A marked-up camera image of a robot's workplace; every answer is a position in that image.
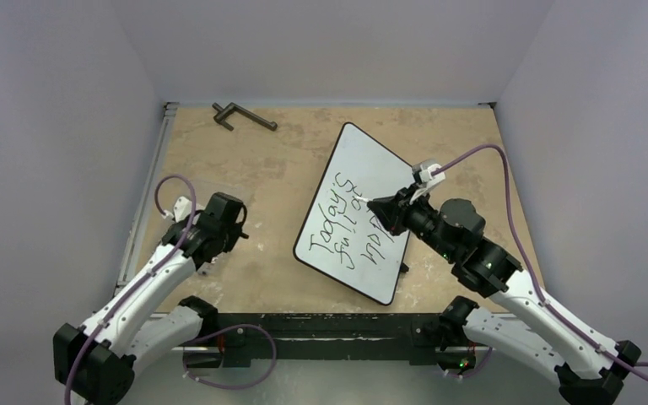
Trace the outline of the clear plastic screw box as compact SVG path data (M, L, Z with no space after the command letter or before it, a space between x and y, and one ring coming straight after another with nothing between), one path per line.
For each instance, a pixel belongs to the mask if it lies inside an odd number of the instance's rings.
M205 178L196 178L192 181L192 184L197 192L198 209L205 208L210 197L215 192L223 192L232 197L237 197L246 205L247 209L250 209L253 190L242 184L231 182L223 183L221 181L213 181L212 179ZM213 259L212 263L204 263L197 270L197 273L200 276L208 278L218 277L227 268L232 256L232 252L220 253Z

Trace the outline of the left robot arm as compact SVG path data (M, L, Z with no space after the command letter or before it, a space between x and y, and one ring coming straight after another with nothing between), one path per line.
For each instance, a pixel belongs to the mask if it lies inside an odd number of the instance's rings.
M56 331L56 380L91 404L117 404L135 378L171 349L211 343L218 311L198 297L183 299L158 321L150 317L177 286L232 251L244 237L246 215L246 205L223 192L205 206L180 197L174 223L136 277L81 325L66 323Z

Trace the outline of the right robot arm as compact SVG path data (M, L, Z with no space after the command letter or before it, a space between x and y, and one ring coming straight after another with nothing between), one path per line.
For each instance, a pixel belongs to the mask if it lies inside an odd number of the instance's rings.
M451 264L467 289L507 309L514 322L500 320L476 302L457 296L440 317L450 343L482 343L552 381L569 404L612 404L624 387L640 349L595 332L535 281L533 273L483 234L485 220L473 204L446 200L438 209L415 186L366 203L391 235L408 231Z

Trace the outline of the white whiteboard black frame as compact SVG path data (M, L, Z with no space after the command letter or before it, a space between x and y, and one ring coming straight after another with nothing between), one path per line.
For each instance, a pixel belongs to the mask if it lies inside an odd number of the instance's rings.
M341 127L293 247L294 258L380 305L389 305L408 246L354 195L388 197L411 166L352 122Z

